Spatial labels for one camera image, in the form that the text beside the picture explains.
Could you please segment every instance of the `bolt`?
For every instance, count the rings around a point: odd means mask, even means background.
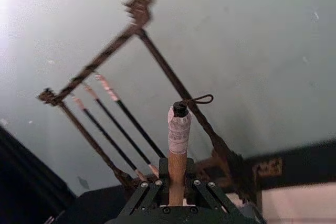
[[[148,183],[147,182],[142,182],[140,186],[143,187],[143,188],[146,188],[146,187],[148,187]]]
[[[196,214],[196,213],[198,213],[198,209],[197,209],[197,207],[191,207],[191,208],[190,208],[190,212],[191,212],[192,214]]]
[[[162,211],[163,211],[164,214],[167,215],[167,214],[170,213],[170,208],[169,207],[165,207],[165,208],[162,209]]]
[[[194,180],[194,185],[198,186],[198,185],[200,185],[200,184],[201,184],[201,181],[199,181],[198,179],[195,179],[195,180]]]

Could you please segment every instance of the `black metal mount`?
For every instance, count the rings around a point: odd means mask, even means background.
[[[185,181],[188,206],[168,206],[168,159],[161,158],[159,179],[153,183],[141,182],[118,217],[105,224],[260,223],[245,217],[214,182],[203,183],[195,178],[194,166],[194,161],[188,158]]]

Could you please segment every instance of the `screw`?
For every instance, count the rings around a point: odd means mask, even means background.
[[[146,188],[146,187],[148,187],[148,183],[147,182],[142,182],[140,186],[143,187],[143,188]]]
[[[198,186],[198,185],[200,185],[200,184],[201,184],[201,181],[199,181],[198,179],[195,179],[195,180],[194,180],[194,185]]]
[[[165,207],[165,208],[162,209],[162,211],[163,211],[164,214],[167,215],[167,214],[170,213],[170,208],[169,207]]]
[[[198,209],[197,209],[197,207],[191,207],[191,208],[190,208],[190,212],[191,212],[192,214],[196,214],[196,213],[198,213]]]

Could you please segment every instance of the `pale blue wall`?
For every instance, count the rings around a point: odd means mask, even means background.
[[[78,176],[90,189],[117,184],[62,112],[35,96],[45,87],[63,88],[125,26],[124,0],[2,1],[0,119],[5,127],[74,192],[85,190]],[[157,0],[152,10],[150,36],[193,96],[215,96],[201,109],[234,151],[248,157],[336,134],[335,0]],[[167,152],[166,116],[179,96],[146,48],[135,38],[100,71]],[[93,78],[87,82],[158,164],[116,104]],[[75,94],[149,173],[91,97],[82,89]],[[72,101],[66,101],[113,161],[135,176]],[[204,159],[211,149],[194,120],[190,157]]]

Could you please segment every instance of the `white tape wrap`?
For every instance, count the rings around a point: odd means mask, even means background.
[[[169,151],[175,154],[184,154],[187,152],[191,114],[183,118],[175,118],[173,107],[168,111],[168,145]]]

